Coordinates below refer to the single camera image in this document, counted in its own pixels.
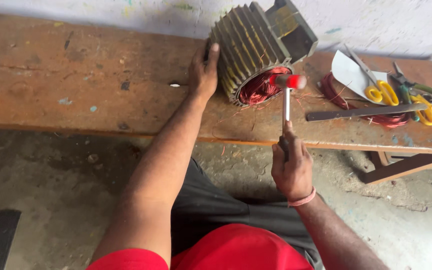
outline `white wall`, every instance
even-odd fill
[[[259,0],[263,9],[273,0]],[[0,0],[0,13],[206,38],[215,21],[250,0]],[[293,0],[319,50],[432,57],[432,0]]]

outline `red shirt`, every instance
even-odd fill
[[[86,270],[167,270],[163,258],[146,249],[123,249]],[[171,270],[312,270],[309,262],[276,234],[243,224],[217,228],[171,259]]]

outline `dark gray pants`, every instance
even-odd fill
[[[323,264],[299,214],[287,202],[246,204],[217,188],[191,158],[171,210],[172,256],[191,248],[210,231],[246,224],[273,232],[303,255],[315,270]]]

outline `hand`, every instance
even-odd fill
[[[313,157],[294,134],[291,121],[286,122],[284,129],[284,137],[289,143],[289,161],[284,163],[283,149],[273,144],[271,176],[288,201],[297,201],[313,191]]]
[[[219,44],[213,43],[209,49],[207,65],[204,64],[205,48],[199,48],[189,66],[189,95],[207,102],[216,91],[219,58]]]

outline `white paper sheet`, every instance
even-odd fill
[[[331,64],[331,69],[333,76],[340,83],[347,85],[347,88],[353,90],[356,94],[362,96],[368,101],[385,105],[383,101],[375,102],[370,100],[366,94],[364,94],[364,89],[370,85],[374,85],[368,78],[368,76],[363,72],[361,67],[353,61],[351,58],[346,56],[339,50],[336,52],[333,63]],[[373,71],[376,80],[388,81],[388,76],[386,72]]]

